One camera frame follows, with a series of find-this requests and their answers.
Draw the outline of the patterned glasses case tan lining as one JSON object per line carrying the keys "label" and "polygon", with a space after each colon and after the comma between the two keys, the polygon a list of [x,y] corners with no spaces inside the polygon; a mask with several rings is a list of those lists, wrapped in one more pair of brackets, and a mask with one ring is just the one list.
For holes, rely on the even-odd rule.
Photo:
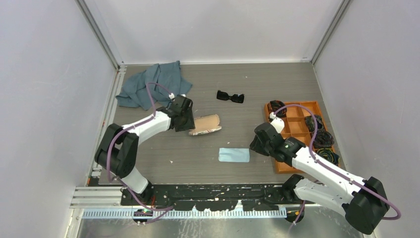
{"label": "patterned glasses case tan lining", "polygon": [[209,134],[222,129],[217,114],[194,118],[194,124],[195,128],[188,132],[190,136]]}

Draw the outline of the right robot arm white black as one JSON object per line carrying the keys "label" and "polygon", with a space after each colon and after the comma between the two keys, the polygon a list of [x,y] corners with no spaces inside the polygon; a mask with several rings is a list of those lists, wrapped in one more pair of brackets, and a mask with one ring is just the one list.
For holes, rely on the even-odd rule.
{"label": "right robot arm white black", "polygon": [[353,228],[366,235],[372,234],[384,220],[390,206],[377,197],[387,198],[380,180],[348,173],[315,154],[298,139],[283,138],[268,122],[257,126],[254,132],[251,150],[293,166],[319,181],[315,183],[301,175],[291,175],[282,186],[285,201],[317,203],[344,216]]}

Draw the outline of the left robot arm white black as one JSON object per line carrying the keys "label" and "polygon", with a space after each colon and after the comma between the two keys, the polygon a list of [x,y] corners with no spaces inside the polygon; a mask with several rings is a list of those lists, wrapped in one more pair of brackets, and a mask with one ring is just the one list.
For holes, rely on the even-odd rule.
{"label": "left robot arm white black", "polygon": [[113,173],[133,191],[133,199],[147,205],[152,198],[148,179],[136,169],[138,147],[151,137],[171,129],[176,132],[195,128],[193,101],[178,95],[166,107],[160,107],[149,117],[120,126],[106,128],[96,150],[95,162]]}

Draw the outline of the light blue cleaning cloth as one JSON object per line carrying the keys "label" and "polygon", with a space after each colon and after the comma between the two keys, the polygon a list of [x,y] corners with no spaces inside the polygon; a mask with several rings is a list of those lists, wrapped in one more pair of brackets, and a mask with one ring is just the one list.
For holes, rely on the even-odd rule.
{"label": "light blue cleaning cloth", "polygon": [[250,152],[248,148],[220,148],[218,160],[229,163],[248,163]]}

